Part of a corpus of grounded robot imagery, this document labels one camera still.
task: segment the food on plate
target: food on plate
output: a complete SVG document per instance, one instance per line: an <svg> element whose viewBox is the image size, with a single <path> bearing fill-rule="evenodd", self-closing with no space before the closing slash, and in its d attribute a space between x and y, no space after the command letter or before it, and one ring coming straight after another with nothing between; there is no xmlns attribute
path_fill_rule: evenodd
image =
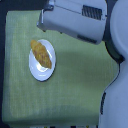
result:
<svg viewBox="0 0 128 128"><path fill-rule="evenodd" d="M31 49L36 60L41 66L50 69L52 68L52 62L44 45L42 45L40 42L37 42L36 40L32 40Z"/></svg>

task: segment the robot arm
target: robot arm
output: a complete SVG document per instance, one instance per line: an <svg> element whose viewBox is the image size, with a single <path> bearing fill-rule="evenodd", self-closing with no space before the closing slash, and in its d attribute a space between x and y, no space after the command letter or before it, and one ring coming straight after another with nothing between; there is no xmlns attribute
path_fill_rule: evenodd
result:
<svg viewBox="0 0 128 128"><path fill-rule="evenodd" d="M50 0L42 10L37 26L99 44L105 31L106 15L104 0Z"/></svg>

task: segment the green cloth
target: green cloth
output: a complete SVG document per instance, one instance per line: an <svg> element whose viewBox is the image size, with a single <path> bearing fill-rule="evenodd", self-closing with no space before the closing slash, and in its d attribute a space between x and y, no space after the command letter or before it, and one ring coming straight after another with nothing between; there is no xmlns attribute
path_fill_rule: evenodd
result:
<svg viewBox="0 0 128 128"><path fill-rule="evenodd" d="M104 42L92 45L36 27L40 11L10 11L6 19L3 121L11 126L98 124L101 96L118 65ZM56 52L45 82L29 70L30 41L46 39Z"/></svg>

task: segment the white plate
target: white plate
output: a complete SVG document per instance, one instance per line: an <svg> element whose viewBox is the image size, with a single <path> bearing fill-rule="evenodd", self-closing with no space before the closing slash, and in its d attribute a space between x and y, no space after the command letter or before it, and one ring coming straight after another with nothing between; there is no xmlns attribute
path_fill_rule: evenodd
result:
<svg viewBox="0 0 128 128"><path fill-rule="evenodd" d="M47 80L53 73L56 63L56 55L53 46L47 40L38 40L42 45L46 47L46 50L49 54L50 60L52 62L52 68L45 68L40 65L40 63L36 60L35 56L33 55L32 50L29 54L29 68L32 75L39 81Z"/></svg>

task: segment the white robot part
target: white robot part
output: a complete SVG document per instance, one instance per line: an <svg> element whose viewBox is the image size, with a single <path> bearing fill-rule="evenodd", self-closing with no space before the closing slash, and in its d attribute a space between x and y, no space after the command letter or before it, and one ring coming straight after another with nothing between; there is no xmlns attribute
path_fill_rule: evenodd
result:
<svg viewBox="0 0 128 128"><path fill-rule="evenodd" d="M110 30L116 49L124 56L120 74L105 90L102 98L99 128L128 127L128 0L116 2L110 19Z"/></svg>
<svg viewBox="0 0 128 128"><path fill-rule="evenodd" d="M57 30L99 44L104 35L106 14L104 0L95 0L94 3L92 0L52 0L49 7L42 10L37 26L42 30Z"/></svg>

